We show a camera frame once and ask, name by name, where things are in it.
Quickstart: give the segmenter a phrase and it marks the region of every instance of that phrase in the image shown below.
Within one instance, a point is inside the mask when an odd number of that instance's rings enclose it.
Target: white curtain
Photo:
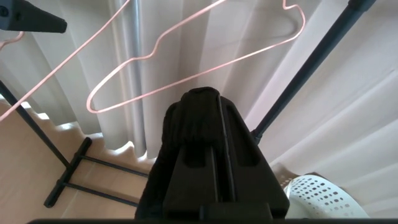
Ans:
[[[28,33],[0,53],[0,79],[21,97],[93,35],[123,0],[32,0],[64,18],[65,34]],[[169,105],[191,88],[212,86],[256,127],[347,1],[291,0],[307,17],[303,34],[226,68],[110,112],[90,114],[89,92],[119,63],[147,55],[158,36],[212,0],[132,0],[111,27],[43,86],[29,103],[55,124],[77,121],[106,146],[132,141],[156,157]],[[398,2],[378,0],[270,126],[260,143],[271,166],[318,172],[344,187],[372,217],[398,212]],[[297,10],[282,1],[229,0],[168,35],[154,58],[134,62],[95,96],[105,108],[293,36]],[[15,32],[0,32],[5,39]]]

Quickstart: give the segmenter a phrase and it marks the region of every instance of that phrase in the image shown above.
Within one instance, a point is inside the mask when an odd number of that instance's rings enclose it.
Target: black clip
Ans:
[[[0,0],[0,29],[64,33],[67,22],[25,0]]]

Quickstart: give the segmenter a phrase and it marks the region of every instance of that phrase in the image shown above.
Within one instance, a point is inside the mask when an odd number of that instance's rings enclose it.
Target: black metal clothes rack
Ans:
[[[2,81],[0,81],[0,94],[3,95],[4,99],[6,99],[6,101],[8,101],[9,104],[14,105],[15,103],[17,103],[17,99],[15,98],[15,96],[8,90],[8,88],[5,86],[5,84],[3,84]],[[61,178],[59,178],[57,180],[55,187],[52,189],[52,191],[50,192],[50,195],[45,200],[44,206],[46,206],[47,208],[53,207],[65,187],[70,187],[73,189],[81,190],[81,191],[84,191],[84,192],[87,192],[87,193],[90,193],[93,195],[97,195],[100,197],[115,200],[117,202],[125,203],[127,205],[132,205],[135,207],[137,206],[137,202],[132,202],[130,200],[115,197],[115,196],[112,196],[112,195],[109,195],[109,194],[106,194],[103,192],[99,192],[97,190],[89,189],[89,188],[86,188],[86,187],[83,187],[83,186],[80,186],[77,184],[72,184],[72,183],[69,183],[69,180],[72,177],[76,168],[79,166],[79,163],[82,159],[86,159],[91,162],[96,162],[96,163],[104,165],[104,166],[119,169],[124,172],[139,175],[142,177],[148,177],[147,174],[136,171],[136,170],[129,169],[127,167],[122,167],[122,166],[119,166],[119,165],[116,165],[116,164],[113,164],[110,162],[95,159],[90,156],[86,156],[86,152],[92,143],[92,140],[90,138],[85,138],[83,140],[79,149],[73,156],[72,161],[68,162],[65,159],[65,157],[62,155],[62,153],[53,144],[53,142],[49,139],[49,137],[43,132],[43,130],[39,127],[39,125],[33,120],[33,118],[29,115],[29,113],[22,106],[18,106],[16,111],[19,113],[19,115],[22,117],[22,119],[30,126],[30,128],[32,128],[32,130],[38,135],[38,137],[41,138],[41,140],[43,140],[43,142],[46,144],[46,146],[49,147],[49,149],[62,162],[62,164],[65,166],[65,171],[61,175]]]
[[[305,61],[303,66],[287,85],[286,89],[272,105],[271,109],[261,120],[259,125],[251,132],[257,144],[260,143],[262,134],[278,117],[280,112],[286,107],[296,93],[304,86],[305,82],[311,77],[315,70],[322,64],[324,59],[337,46],[339,41],[352,28],[355,22],[374,4],[376,0],[350,0],[347,7],[330,27],[317,47]]]

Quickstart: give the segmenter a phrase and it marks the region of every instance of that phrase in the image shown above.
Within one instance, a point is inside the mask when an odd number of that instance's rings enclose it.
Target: sheer curtain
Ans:
[[[68,22],[65,34],[28,33],[0,53],[0,79],[21,97],[94,34],[123,0],[31,0]],[[90,114],[89,92],[127,58],[152,51],[158,36],[212,0],[132,0],[111,27],[43,86],[29,103],[55,124],[77,121],[102,132],[106,147],[132,141],[156,157],[162,120],[184,92],[212,86],[256,127],[347,1],[291,0],[307,17],[294,42],[110,112]],[[271,166],[318,172],[344,187],[372,217],[398,211],[398,2],[376,1],[264,134]],[[108,82],[93,106],[105,108],[293,36],[301,26],[282,1],[229,0],[168,35],[154,58],[134,62]],[[5,39],[15,35],[0,32]]]

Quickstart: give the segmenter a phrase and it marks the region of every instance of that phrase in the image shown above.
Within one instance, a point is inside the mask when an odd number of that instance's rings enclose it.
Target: perforated basket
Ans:
[[[297,177],[284,190],[290,201],[286,218],[369,218],[344,190],[319,176]]]

